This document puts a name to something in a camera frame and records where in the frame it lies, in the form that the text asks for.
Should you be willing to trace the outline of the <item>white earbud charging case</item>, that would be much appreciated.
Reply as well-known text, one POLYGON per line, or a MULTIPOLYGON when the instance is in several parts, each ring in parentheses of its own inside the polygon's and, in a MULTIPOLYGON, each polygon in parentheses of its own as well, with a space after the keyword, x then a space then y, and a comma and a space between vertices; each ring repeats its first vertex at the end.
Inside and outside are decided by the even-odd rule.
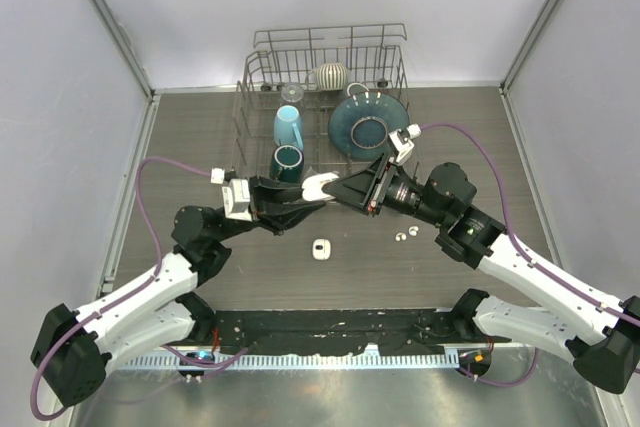
POLYGON ((312 244, 312 256, 317 261, 326 261, 331 257, 332 245, 328 239, 316 239, 312 244))

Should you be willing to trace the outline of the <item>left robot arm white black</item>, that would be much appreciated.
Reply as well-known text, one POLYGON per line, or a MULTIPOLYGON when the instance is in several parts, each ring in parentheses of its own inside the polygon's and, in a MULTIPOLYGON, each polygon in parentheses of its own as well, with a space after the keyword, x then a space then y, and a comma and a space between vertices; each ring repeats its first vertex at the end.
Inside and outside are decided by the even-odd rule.
POLYGON ((75 309, 61 303, 43 319, 30 360, 36 369, 31 409, 40 420, 38 389, 45 383, 63 409, 91 397, 124 363, 172 342, 205 344, 216 317, 196 289, 231 255, 224 241, 256 228, 274 235, 297 226, 330 201, 324 176, 300 184, 214 169, 222 205, 186 206, 174 218, 174 247, 158 251, 153 267, 112 293, 75 309))

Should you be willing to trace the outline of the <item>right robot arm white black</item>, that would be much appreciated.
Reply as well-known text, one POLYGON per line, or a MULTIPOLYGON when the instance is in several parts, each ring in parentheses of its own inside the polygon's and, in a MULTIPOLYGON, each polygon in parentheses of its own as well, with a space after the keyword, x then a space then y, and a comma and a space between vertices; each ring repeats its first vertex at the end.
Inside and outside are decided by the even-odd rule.
POLYGON ((451 318, 460 340, 486 334, 529 344, 571 363, 604 391, 625 391, 639 365, 638 297, 621 300, 602 292, 527 247, 510 227, 474 206, 477 189, 459 165, 436 166, 420 185, 383 155, 326 183, 322 191, 365 215, 387 207, 435 226, 443 253, 511 285, 539 306, 517 307, 470 289, 451 318))

